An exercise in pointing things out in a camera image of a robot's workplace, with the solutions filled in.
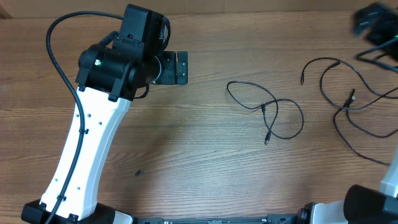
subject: beige wall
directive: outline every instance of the beige wall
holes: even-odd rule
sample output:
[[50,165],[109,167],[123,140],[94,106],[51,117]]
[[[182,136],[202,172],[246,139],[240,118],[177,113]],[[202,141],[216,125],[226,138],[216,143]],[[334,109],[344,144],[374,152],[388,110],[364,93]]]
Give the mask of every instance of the beige wall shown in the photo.
[[[105,11],[122,15],[127,4],[163,14],[356,10],[376,0],[0,0],[6,18],[58,17],[75,11]],[[391,7],[398,0],[383,1]]]

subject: wooden tabletop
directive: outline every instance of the wooden tabletop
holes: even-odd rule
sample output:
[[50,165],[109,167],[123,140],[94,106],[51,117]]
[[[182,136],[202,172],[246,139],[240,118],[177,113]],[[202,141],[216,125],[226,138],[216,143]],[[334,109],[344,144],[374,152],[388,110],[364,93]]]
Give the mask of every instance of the wooden tabletop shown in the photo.
[[[334,129],[336,108],[319,89],[332,62],[301,69],[315,57],[352,63],[384,93],[396,74],[357,62],[371,45],[351,34],[352,12],[265,12],[170,16],[168,50],[189,54],[185,86],[151,86],[132,102],[114,137],[99,183],[98,201],[138,217],[253,217],[295,213],[308,202],[344,199],[353,184],[378,189],[387,167],[355,156]],[[53,19],[0,21],[0,220],[21,223],[25,203],[41,198],[57,168],[74,101],[45,50]],[[74,82],[81,52],[120,21],[81,17],[62,22],[52,36],[55,57]],[[236,104],[229,81],[256,82],[277,98],[295,100],[305,126],[291,140],[271,137],[261,111]],[[360,106],[375,99],[358,76],[339,66],[325,76],[332,100],[343,104],[356,89]],[[271,100],[236,86],[252,105]],[[273,106],[269,107],[272,117]],[[381,100],[352,119],[387,134],[398,127],[398,102]],[[299,111],[282,104],[274,131],[296,132]],[[372,138],[338,117],[342,133],[366,156],[392,160],[398,135]]]

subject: white plastic part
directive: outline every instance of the white plastic part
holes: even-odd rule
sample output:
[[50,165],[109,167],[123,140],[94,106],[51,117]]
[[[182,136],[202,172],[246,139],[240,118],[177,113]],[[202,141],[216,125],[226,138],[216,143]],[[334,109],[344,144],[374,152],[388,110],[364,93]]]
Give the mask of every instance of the white plastic part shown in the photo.
[[[130,101],[119,98],[117,102],[108,100],[108,94],[92,88],[77,91],[83,105],[85,116],[85,134],[78,162],[56,214],[68,218],[69,214],[78,215],[78,220],[90,216],[97,204],[97,191],[113,136],[130,107]],[[75,155],[79,138],[80,114],[75,105],[72,125],[63,148],[55,175],[43,194],[41,201],[46,210],[51,212],[57,196],[65,182],[70,165]]]
[[390,169],[387,171],[386,176],[381,180],[380,189],[381,193],[396,198],[398,194],[398,147]]
[[344,201],[316,204],[312,208],[310,224],[348,224],[343,213]]
[[132,224],[132,216],[123,212],[115,211],[113,224]]

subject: wood grain surface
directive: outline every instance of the wood grain surface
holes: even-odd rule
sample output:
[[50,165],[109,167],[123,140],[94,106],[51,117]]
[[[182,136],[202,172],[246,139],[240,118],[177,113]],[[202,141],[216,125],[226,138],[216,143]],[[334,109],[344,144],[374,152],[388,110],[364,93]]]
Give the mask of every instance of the wood grain surface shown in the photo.
[[[352,12],[262,12],[170,16],[169,50],[189,53],[185,86],[152,86],[132,102],[111,146],[98,201],[138,217],[253,217],[291,213],[308,202],[343,199],[353,184],[378,189],[387,167],[355,156],[332,123],[336,108],[319,89],[331,62],[303,66],[315,57],[351,62],[384,93],[397,75],[353,56],[370,45],[351,34]],[[0,21],[0,222],[21,223],[25,203],[41,197],[62,153],[74,101],[45,50],[53,19]],[[81,17],[62,22],[53,52],[71,81],[80,53],[120,21]],[[256,82],[278,98],[303,108],[305,126],[291,140],[274,136],[265,146],[260,111],[237,105],[226,92],[231,80]],[[375,96],[346,67],[331,70],[325,89],[344,103],[356,89],[354,106]],[[235,86],[248,104],[271,100],[264,92]],[[387,134],[398,127],[398,101],[381,100],[352,119]],[[284,136],[300,125],[296,108],[281,104],[274,131]],[[372,138],[345,115],[341,131],[370,157],[391,161],[398,136]]]

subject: wooden table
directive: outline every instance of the wooden table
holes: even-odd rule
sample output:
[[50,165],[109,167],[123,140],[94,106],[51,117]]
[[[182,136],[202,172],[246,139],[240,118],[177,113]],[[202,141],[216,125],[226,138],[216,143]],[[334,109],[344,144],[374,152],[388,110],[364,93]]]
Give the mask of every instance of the wooden table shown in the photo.
[[[331,62],[303,66],[315,57],[351,62],[378,92],[397,85],[396,74],[353,59],[370,47],[351,34],[352,12],[266,12],[170,16],[169,50],[189,53],[189,83],[152,86],[132,103],[111,146],[98,201],[138,217],[263,216],[296,212],[308,202],[343,199],[353,184],[377,189],[387,168],[355,156],[332,123],[336,108],[319,90]],[[73,98],[51,64],[45,33],[53,19],[0,21],[0,220],[21,223],[25,203],[41,197],[55,172],[73,113]],[[73,82],[80,53],[120,21],[69,19],[53,33],[53,52]],[[256,82],[303,108],[305,127],[291,140],[271,137],[260,111],[237,105],[226,92],[231,80]],[[345,67],[325,77],[341,104],[356,88],[355,105],[375,96]],[[271,100],[252,88],[240,100]],[[381,100],[352,112],[379,134],[398,126],[398,104]],[[300,125],[296,108],[281,105],[274,131]],[[390,161],[398,136],[372,138],[341,114],[341,131],[363,154]]]

